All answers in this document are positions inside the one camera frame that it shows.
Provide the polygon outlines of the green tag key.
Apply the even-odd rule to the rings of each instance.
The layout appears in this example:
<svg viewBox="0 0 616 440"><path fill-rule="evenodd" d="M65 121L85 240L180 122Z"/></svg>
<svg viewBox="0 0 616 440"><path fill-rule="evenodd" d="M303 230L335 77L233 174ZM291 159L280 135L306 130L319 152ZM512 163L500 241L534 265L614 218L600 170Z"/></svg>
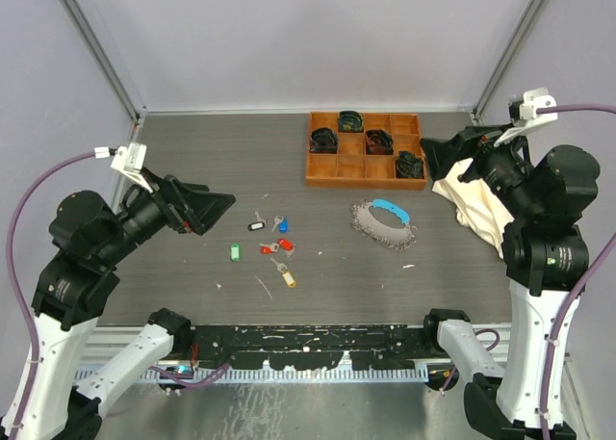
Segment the green tag key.
<svg viewBox="0 0 616 440"><path fill-rule="evenodd" d="M230 246L230 260L232 262L239 262L241 260L241 248L239 244L232 244Z"/></svg>

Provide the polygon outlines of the blue-handled keyring with rings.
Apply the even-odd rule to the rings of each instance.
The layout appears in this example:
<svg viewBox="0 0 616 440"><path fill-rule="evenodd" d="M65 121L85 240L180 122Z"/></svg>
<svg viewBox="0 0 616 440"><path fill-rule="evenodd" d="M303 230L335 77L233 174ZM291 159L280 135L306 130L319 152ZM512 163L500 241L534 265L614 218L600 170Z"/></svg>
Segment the blue-handled keyring with rings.
<svg viewBox="0 0 616 440"><path fill-rule="evenodd" d="M393 227L378 220L372 209L384 210L401 223ZM351 227L390 250L406 250L416 243L417 228L411 224L410 214L395 203L376 198L362 200L350 205Z"/></svg>

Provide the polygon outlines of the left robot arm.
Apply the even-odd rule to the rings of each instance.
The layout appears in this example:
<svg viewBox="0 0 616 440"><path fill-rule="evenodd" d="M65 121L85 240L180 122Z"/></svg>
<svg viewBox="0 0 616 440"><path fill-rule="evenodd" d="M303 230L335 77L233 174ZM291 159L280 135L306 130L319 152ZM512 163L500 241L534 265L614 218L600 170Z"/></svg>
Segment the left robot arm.
<svg viewBox="0 0 616 440"><path fill-rule="evenodd" d="M49 226L58 252L42 270L32 310L37 332L4 439L92 439L111 407L159 360L193 347L189 319L163 308L137 338L94 375L75 380L88 338L119 279L117 265L165 227L203 235L235 203L231 194L150 176L152 190L131 187L115 213L93 191L65 198Z"/></svg>

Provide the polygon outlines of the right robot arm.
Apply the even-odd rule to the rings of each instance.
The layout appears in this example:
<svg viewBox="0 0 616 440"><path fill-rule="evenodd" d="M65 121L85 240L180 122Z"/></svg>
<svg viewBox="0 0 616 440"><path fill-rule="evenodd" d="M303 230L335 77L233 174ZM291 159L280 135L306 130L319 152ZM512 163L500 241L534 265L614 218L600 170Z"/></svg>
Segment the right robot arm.
<svg viewBox="0 0 616 440"><path fill-rule="evenodd" d="M578 220L597 196L600 166L568 144L533 164L527 139L502 142L505 131L469 126L450 140L424 138L420 145L433 180L467 161L460 181L484 182L511 215L501 244L512 300L506 363L493 360L456 310L428 314L423 348L447 354L456 366L472 429L491 439L572 439L561 382L569 328L591 267Z"/></svg>

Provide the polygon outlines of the cream cloth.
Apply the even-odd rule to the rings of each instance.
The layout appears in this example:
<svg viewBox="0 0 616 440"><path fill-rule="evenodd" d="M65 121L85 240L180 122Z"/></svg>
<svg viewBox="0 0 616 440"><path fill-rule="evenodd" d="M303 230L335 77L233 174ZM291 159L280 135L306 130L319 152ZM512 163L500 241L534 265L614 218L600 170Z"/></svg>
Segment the cream cloth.
<svg viewBox="0 0 616 440"><path fill-rule="evenodd" d="M470 183L458 180L472 161L456 162L445 178L433 183L432 192L452 202L456 207L458 223L470 228L482 241L491 245L502 259L504 227L513 221L513 217L483 180Z"/></svg>

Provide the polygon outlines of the red tag key lower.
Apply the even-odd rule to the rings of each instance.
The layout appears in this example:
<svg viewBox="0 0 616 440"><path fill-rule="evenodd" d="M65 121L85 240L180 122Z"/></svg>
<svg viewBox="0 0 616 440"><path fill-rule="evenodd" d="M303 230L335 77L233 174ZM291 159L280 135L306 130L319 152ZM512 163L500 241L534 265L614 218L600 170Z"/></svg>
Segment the red tag key lower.
<svg viewBox="0 0 616 440"><path fill-rule="evenodd" d="M259 244L260 253L264 255L273 254L278 251L279 244Z"/></svg>

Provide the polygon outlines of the red tag key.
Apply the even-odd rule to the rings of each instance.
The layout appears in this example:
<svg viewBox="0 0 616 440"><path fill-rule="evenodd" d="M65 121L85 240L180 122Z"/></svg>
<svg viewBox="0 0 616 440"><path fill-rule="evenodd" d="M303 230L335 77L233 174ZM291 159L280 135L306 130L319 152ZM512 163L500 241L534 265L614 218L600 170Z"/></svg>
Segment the red tag key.
<svg viewBox="0 0 616 440"><path fill-rule="evenodd" d="M285 238L279 238L277 240L278 246L283 249L288 257L291 257L295 253L295 245Z"/></svg>
<svg viewBox="0 0 616 440"><path fill-rule="evenodd" d="M278 251L279 244L259 244L260 253L264 255L273 254Z"/></svg>

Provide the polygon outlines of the rolled brown belt middle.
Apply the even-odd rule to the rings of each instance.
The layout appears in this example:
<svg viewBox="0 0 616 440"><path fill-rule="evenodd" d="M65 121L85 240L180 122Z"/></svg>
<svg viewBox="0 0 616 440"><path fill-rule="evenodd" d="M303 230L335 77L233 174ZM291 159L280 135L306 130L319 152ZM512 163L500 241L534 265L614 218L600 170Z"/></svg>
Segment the rolled brown belt middle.
<svg viewBox="0 0 616 440"><path fill-rule="evenodd" d="M393 144L392 136L382 129L365 132L365 148L368 155L393 155Z"/></svg>

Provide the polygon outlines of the blue tag key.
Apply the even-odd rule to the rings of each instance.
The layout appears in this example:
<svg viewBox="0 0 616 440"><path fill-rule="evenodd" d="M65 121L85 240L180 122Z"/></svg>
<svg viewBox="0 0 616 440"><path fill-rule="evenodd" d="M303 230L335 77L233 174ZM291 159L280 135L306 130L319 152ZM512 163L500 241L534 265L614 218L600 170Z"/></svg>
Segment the blue tag key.
<svg viewBox="0 0 616 440"><path fill-rule="evenodd" d="M288 221L286 217L275 216L273 219L273 226L271 231L278 231L279 233L288 232Z"/></svg>

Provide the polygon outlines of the red tag key upper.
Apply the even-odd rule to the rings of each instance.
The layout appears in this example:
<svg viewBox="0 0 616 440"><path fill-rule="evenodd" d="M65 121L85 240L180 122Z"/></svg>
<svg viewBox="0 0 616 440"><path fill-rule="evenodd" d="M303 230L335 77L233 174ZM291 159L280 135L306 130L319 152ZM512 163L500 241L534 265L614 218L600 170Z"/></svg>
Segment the red tag key upper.
<svg viewBox="0 0 616 440"><path fill-rule="evenodd" d="M288 257L291 257L295 253L295 245L285 238L279 238L277 240L278 246L283 249Z"/></svg>

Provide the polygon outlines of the wooden compartment tray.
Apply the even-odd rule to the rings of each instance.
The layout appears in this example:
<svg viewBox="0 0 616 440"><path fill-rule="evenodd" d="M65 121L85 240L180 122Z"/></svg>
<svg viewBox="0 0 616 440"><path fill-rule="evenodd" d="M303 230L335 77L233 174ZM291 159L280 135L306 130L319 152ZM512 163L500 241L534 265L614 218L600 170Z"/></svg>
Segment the wooden compartment tray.
<svg viewBox="0 0 616 440"><path fill-rule="evenodd" d="M309 119L305 179L310 186L331 188L370 188L420 191L427 184L427 168L420 147L422 127L413 113L369 113L364 116L363 133L338 131L339 112L312 112ZM336 154L313 154L309 151L311 132L329 127L338 137ZM368 155L365 132L382 129L393 138L393 155ZM424 179L396 177L395 161L400 151L410 151L423 160Z"/></svg>

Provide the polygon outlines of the rolled belt top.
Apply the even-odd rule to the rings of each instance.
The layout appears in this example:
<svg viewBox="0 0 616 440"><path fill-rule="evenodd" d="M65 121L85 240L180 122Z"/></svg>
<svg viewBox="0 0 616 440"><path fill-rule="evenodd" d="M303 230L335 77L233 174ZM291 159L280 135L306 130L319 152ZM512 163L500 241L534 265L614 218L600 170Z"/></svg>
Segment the rolled belt top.
<svg viewBox="0 0 616 440"><path fill-rule="evenodd" d="M338 131L341 133L363 133L364 116L356 111L345 110L338 113Z"/></svg>

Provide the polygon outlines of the rolled belt left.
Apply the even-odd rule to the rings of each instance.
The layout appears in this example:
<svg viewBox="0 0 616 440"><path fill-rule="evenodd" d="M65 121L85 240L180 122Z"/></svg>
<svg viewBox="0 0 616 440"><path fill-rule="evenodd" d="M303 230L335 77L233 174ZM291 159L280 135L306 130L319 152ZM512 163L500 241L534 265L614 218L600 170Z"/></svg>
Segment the rolled belt left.
<svg viewBox="0 0 616 440"><path fill-rule="evenodd" d="M338 137L329 127L320 127L311 132L309 151L313 154L336 154Z"/></svg>

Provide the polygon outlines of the aluminium rail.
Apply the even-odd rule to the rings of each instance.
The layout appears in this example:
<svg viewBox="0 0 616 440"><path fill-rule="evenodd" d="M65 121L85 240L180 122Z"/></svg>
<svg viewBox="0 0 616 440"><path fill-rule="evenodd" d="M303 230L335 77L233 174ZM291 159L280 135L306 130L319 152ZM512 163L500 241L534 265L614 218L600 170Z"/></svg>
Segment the aluminium rail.
<svg viewBox="0 0 616 440"><path fill-rule="evenodd" d="M492 329L499 334L499 343L490 350L490 353L497 362L503 365L507 359L511 324L478 324L474 326L475 332L484 329ZM140 332L139 326L98 326L87 340L80 357L80 363L82 365L102 365L110 361L130 344Z"/></svg>

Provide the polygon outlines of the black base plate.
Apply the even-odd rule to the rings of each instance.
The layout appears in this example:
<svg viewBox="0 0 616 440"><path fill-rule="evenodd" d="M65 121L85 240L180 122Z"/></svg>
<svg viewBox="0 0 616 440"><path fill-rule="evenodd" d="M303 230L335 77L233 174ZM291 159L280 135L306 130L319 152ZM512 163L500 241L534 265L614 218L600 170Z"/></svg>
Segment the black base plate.
<svg viewBox="0 0 616 440"><path fill-rule="evenodd" d="M195 360L201 368L223 364L235 370L276 371L339 366L348 355L351 369L413 369L421 359L446 358L433 326L352 325L198 325L172 346L170 359Z"/></svg>

